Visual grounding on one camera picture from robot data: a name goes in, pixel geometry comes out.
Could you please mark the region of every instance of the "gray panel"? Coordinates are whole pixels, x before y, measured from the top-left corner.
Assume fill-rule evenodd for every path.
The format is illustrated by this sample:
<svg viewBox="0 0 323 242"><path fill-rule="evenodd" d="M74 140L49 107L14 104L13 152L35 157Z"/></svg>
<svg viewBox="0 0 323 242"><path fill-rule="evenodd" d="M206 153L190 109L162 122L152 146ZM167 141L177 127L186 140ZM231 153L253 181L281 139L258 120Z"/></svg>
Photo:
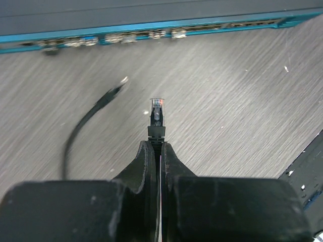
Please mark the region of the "gray panel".
<svg viewBox="0 0 323 242"><path fill-rule="evenodd" d="M26 6L26 3L21 5L20 2L15 2L16 4L13 5L8 1L5 3L5 7L2 8L1 11L1 16L7 17L0 17L0 35L265 12L268 13L323 7L323 0L185 1L168 4L143 4L129 7L106 7L103 2L101 3L98 1L93 4L93 6L97 8L92 10L88 9L90 7L90 1L85 1L84 3L68 1L68 3L60 4L46 2L46 4L43 6L39 6L39 3L35 4L35 2L31 4L31 6ZM111 6L117 6L116 3L109 4ZM18 11L16 8L26 8L26 12L23 13L23 11Z"/></svg>

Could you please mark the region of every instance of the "black cable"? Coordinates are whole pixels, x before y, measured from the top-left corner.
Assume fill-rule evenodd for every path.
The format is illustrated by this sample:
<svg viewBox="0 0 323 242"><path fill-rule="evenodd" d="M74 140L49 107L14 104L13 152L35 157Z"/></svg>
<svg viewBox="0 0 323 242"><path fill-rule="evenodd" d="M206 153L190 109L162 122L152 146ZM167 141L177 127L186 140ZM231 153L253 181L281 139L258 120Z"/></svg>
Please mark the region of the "black cable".
<svg viewBox="0 0 323 242"><path fill-rule="evenodd" d="M71 132L64 148L63 160L62 160L62 180L68 179L68 161L69 154L72 144L77 137L78 133L81 131L83 126L102 108L107 106L117 95L117 93L122 89L122 85L109 90L99 101L94 105L94 107L77 123L73 131Z"/></svg>

